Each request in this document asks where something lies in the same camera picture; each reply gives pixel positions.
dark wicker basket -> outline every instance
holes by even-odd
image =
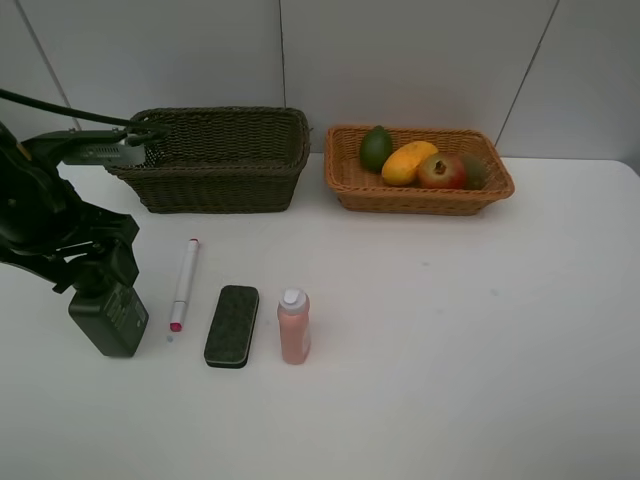
[[[133,117],[169,125],[136,167],[107,167],[154,213],[286,210],[309,156],[309,126],[293,108],[159,108]]]

brown wicker basket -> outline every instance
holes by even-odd
[[[107,167],[155,213],[286,210],[309,156],[309,126],[292,108],[160,108],[136,121],[171,126],[136,167]]]
[[[468,153],[486,166],[482,190],[427,190],[417,186],[391,187],[382,177],[360,165],[362,138],[371,126],[338,126],[329,130],[325,147],[325,178],[349,210],[369,212],[473,215],[515,190],[491,141],[474,130],[388,128],[394,150],[415,140],[433,143],[442,152]]]

pink bottle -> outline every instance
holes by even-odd
[[[304,363],[311,347],[309,297],[299,288],[287,288],[278,305],[282,359],[292,365]]]

table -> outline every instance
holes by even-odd
[[[465,218],[346,211],[320,155],[291,208],[261,215],[153,215],[104,170],[66,168],[138,221],[150,324],[133,359],[105,358],[67,316],[73,292],[0,267],[0,478],[639,478],[640,179],[506,162],[516,194]],[[227,284],[261,295],[242,370],[202,358]],[[300,367],[279,356],[286,286],[311,298]]]

